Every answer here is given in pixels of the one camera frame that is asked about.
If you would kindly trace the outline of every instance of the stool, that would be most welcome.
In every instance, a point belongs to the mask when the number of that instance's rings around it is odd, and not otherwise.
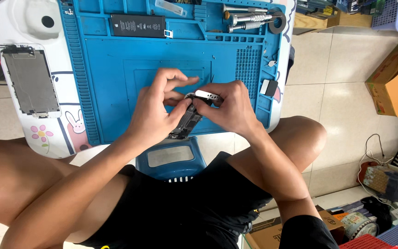
[[[149,152],[180,146],[189,146],[191,153],[193,154],[193,159],[166,163],[157,167],[149,166]],[[155,145],[136,157],[137,170],[151,176],[152,178],[168,182],[186,182],[189,179],[192,179],[197,173],[201,172],[206,166],[207,165],[205,164],[199,150],[198,139],[196,136],[190,137],[187,141]]]

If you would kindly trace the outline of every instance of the pink flower drawing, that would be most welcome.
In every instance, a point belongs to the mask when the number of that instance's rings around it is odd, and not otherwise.
[[[50,142],[49,142],[48,138],[50,136],[53,136],[53,133],[49,132],[49,131],[45,131],[46,130],[46,126],[45,125],[41,125],[39,127],[39,130],[38,130],[38,128],[36,126],[32,126],[32,127],[30,127],[30,130],[35,133],[35,134],[32,135],[33,139],[41,138],[41,141],[43,143],[47,142],[47,144],[42,144],[41,146],[42,147],[47,147],[47,153],[46,154],[48,154],[49,150],[50,150]]]

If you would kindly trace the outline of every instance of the white table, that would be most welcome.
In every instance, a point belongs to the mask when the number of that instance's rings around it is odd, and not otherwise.
[[[82,117],[78,117],[78,111],[81,107],[63,32],[61,31],[57,39],[52,41],[41,41],[23,34],[19,31],[19,27],[14,24],[14,12],[19,12],[19,10],[14,11],[14,8],[19,8],[20,5],[28,1],[29,0],[4,0],[0,2],[0,44],[39,44],[44,48],[48,66],[55,84],[56,95],[62,116],[58,118],[38,119],[22,113],[14,89],[11,87],[11,82],[8,82],[9,90],[29,146],[41,155],[51,158],[64,158],[80,152],[81,149],[90,148],[91,146],[88,144],[85,129],[73,130],[71,125],[73,122],[78,122],[79,119],[82,120]],[[41,11],[59,14],[58,4],[55,5],[53,2],[46,0],[44,2],[46,4],[39,5]],[[277,81],[279,82],[280,101],[273,101],[271,126],[268,131],[273,130],[277,126],[280,118],[280,110],[282,107],[281,100],[285,87],[296,9],[296,0],[272,0],[271,2],[286,6],[285,15],[287,17],[287,24],[282,32],[283,37],[280,44],[278,59],[279,79]],[[8,69],[5,61],[2,59],[1,62],[4,73],[6,77],[8,77]],[[66,116],[64,114],[66,111],[70,112],[72,116]]]

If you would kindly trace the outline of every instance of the sim card tray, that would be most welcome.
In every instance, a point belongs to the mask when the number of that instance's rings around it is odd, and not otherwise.
[[[164,36],[168,38],[173,38],[173,31],[164,29]]]

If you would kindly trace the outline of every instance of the knee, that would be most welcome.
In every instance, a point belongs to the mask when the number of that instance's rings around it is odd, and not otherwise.
[[[326,143],[326,130],[319,122],[305,116],[290,117],[295,124],[296,133],[302,136],[317,154],[322,152]]]

